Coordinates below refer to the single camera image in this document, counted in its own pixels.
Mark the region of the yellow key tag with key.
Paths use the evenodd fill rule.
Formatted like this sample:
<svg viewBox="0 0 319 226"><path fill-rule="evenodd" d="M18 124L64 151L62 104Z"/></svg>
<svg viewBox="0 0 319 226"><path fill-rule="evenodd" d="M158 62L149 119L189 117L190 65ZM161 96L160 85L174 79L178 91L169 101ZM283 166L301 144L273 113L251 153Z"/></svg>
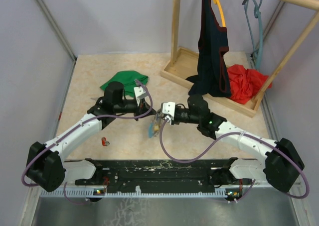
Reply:
<svg viewBox="0 0 319 226"><path fill-rule="evenodd" d="M160 130L160 126L159 125L154 125L154 131L159 131Z"/></svg>

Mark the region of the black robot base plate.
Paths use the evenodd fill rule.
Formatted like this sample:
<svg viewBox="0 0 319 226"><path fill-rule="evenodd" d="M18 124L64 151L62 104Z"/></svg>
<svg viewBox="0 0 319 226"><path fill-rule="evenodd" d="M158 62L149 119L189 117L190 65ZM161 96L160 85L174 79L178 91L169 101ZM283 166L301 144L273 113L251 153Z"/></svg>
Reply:
<svg viewBox="0 0 319 226"><path fill-rule="evenodd" d="M236 179L229 171L230 159L204 159L181 164L171 160L92 160L96 172L80 177L77 186L101 185L108 193L213 193L226 185L250 185L251 179Z"/></svg>

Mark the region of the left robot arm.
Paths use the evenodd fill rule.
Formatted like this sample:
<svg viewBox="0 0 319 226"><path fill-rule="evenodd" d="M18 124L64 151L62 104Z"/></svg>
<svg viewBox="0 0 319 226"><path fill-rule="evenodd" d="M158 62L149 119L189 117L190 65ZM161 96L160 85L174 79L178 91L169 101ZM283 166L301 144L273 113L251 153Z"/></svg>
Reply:
<svg viewBox="0 0 319 226"><path fill-rule="evenodd" d="M133 99L125 98L122 83L111 82L103 96L76 124L52 140L35 142L29 149L22 183L29 187L40 186L47 192L56 190L63 183L77 180L88 180L94 185L101 183L104 173L93 160L66 159L83 142L115 119L138 120L156 113L153 104L145 100L150 97L147 87L139 80L135 82Z"/></svg>

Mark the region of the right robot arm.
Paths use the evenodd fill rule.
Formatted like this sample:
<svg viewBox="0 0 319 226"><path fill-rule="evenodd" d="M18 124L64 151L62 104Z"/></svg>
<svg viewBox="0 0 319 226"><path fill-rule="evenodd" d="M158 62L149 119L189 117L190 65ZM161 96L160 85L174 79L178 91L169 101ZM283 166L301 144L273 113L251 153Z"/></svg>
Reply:
<svg viewBox="0 0 319 226"><path fill-rule="evenodd" d="M201 95L187 99L188 107L174 102L162 103L161 113L170 124L192 123L213 143L230 144L250 155L253 160L235 159L222 173L223 180L234 184L239 179L266 181L275 189L288 193L305 167L294 145L288 139L279 141L253 135L210 111Z"/></svg>

